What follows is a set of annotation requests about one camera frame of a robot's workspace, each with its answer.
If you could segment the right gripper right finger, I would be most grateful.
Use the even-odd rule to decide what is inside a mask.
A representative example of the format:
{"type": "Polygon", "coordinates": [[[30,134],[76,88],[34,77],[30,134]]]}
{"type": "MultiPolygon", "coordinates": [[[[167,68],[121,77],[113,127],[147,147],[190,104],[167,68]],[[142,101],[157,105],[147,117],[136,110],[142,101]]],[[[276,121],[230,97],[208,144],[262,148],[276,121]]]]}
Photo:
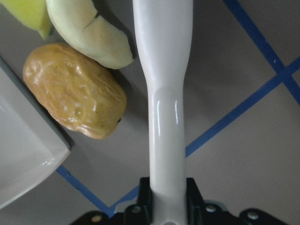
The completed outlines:
{"type": "Polygon", "coordinates": [[[187,178],[187,215],[189,225],[224,225],[224,211],[215,203],[205,202],[193,178],[187,178]]]}

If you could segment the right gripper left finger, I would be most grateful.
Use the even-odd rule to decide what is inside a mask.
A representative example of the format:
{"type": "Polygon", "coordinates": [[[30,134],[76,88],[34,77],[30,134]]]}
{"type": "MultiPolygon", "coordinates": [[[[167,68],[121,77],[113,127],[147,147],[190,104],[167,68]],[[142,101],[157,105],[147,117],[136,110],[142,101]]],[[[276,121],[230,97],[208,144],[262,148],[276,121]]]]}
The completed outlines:
{"type": "Polygon", "coordinates": [[[136,203],[129,205],[124,211],[124,224],[151,225],[152,214],[152,190],[150,188],[150,178],[142,177],[139,181],[136,203]]]}

